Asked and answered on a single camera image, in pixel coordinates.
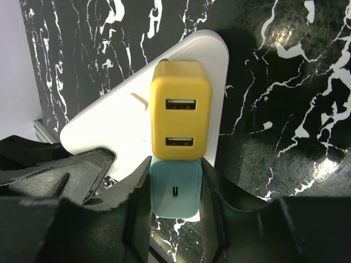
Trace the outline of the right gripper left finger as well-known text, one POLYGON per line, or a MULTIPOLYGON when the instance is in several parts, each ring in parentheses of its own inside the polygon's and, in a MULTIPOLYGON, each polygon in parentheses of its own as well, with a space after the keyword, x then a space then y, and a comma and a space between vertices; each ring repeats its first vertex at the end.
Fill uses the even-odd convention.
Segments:
POLYGON ((83 204, 1 197, 1 262, 147 262, 150 164, 83 204))

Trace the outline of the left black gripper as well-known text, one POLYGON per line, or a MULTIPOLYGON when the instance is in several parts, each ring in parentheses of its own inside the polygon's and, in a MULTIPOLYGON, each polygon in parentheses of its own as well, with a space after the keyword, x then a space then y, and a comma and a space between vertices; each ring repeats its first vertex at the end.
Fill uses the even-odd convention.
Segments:
POLYGON ((103 148, 71 156, 59 142, 12 135, 1 140, 1 197, 62 197, 83 204, 95 195, 114 160, 103 148))

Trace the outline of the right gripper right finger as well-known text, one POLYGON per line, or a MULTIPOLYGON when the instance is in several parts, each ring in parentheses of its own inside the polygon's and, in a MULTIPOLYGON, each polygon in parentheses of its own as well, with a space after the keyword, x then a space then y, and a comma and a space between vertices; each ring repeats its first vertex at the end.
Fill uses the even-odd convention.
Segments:
POLYGON ((350 262, 350 198, 266 202, 201 165, 205 262, 350 262))

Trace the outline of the white triangular socket adapter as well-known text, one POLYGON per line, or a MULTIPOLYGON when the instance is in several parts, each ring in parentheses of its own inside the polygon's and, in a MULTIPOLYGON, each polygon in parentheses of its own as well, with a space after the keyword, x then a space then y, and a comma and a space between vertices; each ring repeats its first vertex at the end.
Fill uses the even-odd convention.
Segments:
POLYGON ((109 179, 121 181, 128 176, 151 154, 149 86, 153 70, 162 59, 199 61, 209 75, 213 97, 205 158, 214 164, 229 52, 223 39, 210 30, 192 33, 80 112, 60 133, 63 147, 75 155, 104 147, 116 155, 107 174, 109 179))

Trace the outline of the light teal USB-C charger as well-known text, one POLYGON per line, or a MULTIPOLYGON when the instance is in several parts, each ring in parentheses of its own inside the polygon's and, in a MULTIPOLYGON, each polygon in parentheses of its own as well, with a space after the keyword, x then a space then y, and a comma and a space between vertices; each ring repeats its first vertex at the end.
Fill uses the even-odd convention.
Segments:
POLYGON ((188 219, 200 206, 202 165, 196 161, 151 159, 150 200, 152 212, 166 219, 188 219))

